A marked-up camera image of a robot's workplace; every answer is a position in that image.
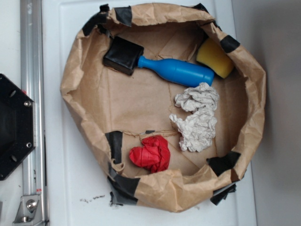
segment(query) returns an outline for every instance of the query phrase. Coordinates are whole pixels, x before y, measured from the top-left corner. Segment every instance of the yellow sponge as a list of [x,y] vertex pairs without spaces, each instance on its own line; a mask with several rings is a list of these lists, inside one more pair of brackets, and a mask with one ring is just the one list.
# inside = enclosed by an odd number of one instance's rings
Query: yellow sponge
[[225,54],[222,48],[210,38],[198,49],[197,61],[207,65],[224,79],[234,68],[232,60]]

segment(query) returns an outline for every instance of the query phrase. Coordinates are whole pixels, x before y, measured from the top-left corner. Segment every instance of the crumpled white paper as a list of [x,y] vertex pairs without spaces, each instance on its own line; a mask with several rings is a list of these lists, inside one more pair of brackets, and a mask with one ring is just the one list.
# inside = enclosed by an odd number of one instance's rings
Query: crumpled white paper
[[184,121],[177,118],[175,114],[169,116],[182,134],[179,142],[182,151],[188,149],[191,152],[201,152],[212,145],[217,123],[214,111],[219,98],[215,88],[205,82],[195,88],[186,89],[183,94],[176,95],[175,106],[193,113]]

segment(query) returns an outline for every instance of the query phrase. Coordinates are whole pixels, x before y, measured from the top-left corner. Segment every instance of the black tape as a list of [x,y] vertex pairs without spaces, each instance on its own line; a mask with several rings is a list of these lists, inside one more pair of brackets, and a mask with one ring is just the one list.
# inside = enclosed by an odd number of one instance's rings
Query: black tape
[[105,136],[109,142],[111,148],[111,157],[115,159],[115,164],[119,164],[122,162],[122,154],[121,154],[121,147],[122,147],[122,132],[120,131],[113,131],[110,133],[106,133]]
[[212,170],[215,172],[217,176],[221,175],[223,172],[232,169],[237,160],[240,157],[240,153],[230,151],[226,156],[224,157],[214,157],[207,159],[207,163],[212,168]]
[[202,11],[205,11],[205,12],[209,13],[208,10],[206,9],[206,7],[203,4],[201,4],[201,3],[197,4],[196,6],[194,6],[192,8],[195,8],[195,9],[198,9],[198,10],[202,10]]
[[222,193],[223,191],[227,190],[229,187],[232,187],[236,183],[237,183],[237,181],[235,181],[235,182],[233,182],[233,183],[231,183],[231,184],[229,184],[229,185],[227,185],[225,187],[222,187],[222,188],[220,188],[218,190],[213,191],[213,196],[216,196],[216,195]]
[[236,184],[231,185],[230,187],[228,187],[227,189],[223,190],[222,192],[218,193],[217,195],[213,196],[210,201],[214,204],[214,205],[218,205],[221,200],[226,199],[228,196],[228,193],[232,193],[232,192],[236,192]]
[[138,199],[128,195],[120,189],[119,185],[108,177],[109,184],[111,186],[111,203],[116,205],[136,205]]
[[240,43],[230,35],[227,35],[225,38],[223,38],[220,43],[225,53],[230,53],[240,46]]
[[156,132],[155,130],[146,130],[145,131],[145,134],[151,134],[151,133],[153,133],[153,132]]
[[101,5],[99,7],[101,12],[108,12],[110,10],[109,4]]
[[126,26],[132,26],[132,8],[128,7],[119,7],[115,8],[116,19]]
[[96,25],[106,23],[107,15],[108,13],[98,13],[92,16],[82,28],[84,35],[88,36]]
[[106,34],[107,33],[107,29],[105,29],[101,24],[98,24],[97,28],[98,28],[98,30],[99,30],[100,33],[102,33],[102,34]]
[[136,188],[139,184],[139,178],[125,178],[119,175],[109,164],[109,173],[113,180],[108,177],[114,194],[114,204],[131,204],[136,205],[138,199],[134,197]]

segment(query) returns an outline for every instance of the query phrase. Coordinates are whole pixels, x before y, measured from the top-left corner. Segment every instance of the black box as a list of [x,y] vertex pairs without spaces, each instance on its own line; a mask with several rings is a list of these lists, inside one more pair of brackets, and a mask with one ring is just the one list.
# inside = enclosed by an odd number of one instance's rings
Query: black box
[[103,57],[103,64],[132,75],[143,51],[144,47],[115,37],[109,51]]

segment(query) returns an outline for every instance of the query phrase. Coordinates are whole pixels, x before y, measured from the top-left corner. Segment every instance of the paper bag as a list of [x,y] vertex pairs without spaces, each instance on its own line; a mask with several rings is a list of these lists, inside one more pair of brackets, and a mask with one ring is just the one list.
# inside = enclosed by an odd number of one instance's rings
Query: paper bag
[[[220,95],[213,145],[182,152],[181,134],[169,115],[190,113],[174,106],[187,87],[163,80],[153,71],[135,69],[132,76],[102,64],[112,38],[144,47],[149,59],[174,58],[196,64],[205,36],[233,60],[226,79],[215,76]],[[77,34],[61,84],[70,113],[108,175],[114,202],[180,212],[213,197],[243,178],[262,138],[266,75],[251,54],[217,26],[202,5],[142,4],[102,6]],[[145,137],[162,135],[171,152],[168,170],[150,174],[129,160],[129,151]]]

